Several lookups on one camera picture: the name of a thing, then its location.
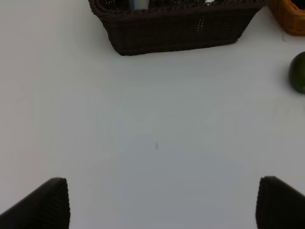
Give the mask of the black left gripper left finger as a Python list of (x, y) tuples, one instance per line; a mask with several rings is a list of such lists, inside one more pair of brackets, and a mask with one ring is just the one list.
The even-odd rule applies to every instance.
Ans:
[(67, 179), (53, 177), (0, 215), (2, 229), (68, 229)]

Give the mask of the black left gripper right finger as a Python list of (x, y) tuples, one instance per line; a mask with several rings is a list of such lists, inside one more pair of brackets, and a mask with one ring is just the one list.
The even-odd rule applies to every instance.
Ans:
[(259, 229), (303, 229), (305, 196), (277, 177), (260, 179), (255, 210)]

